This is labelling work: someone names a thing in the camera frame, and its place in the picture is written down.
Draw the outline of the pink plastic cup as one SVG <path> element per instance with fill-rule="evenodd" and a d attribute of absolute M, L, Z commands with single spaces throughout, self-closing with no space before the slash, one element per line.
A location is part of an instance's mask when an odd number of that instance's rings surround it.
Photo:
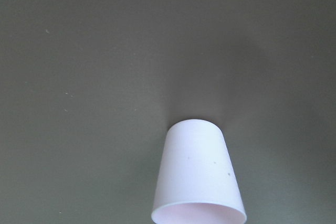
<path fill-rule="evenodd" d="M 247 215 L 221 130 L 190 119 L 167 132 L 154 223 L 245 223 Z"/>

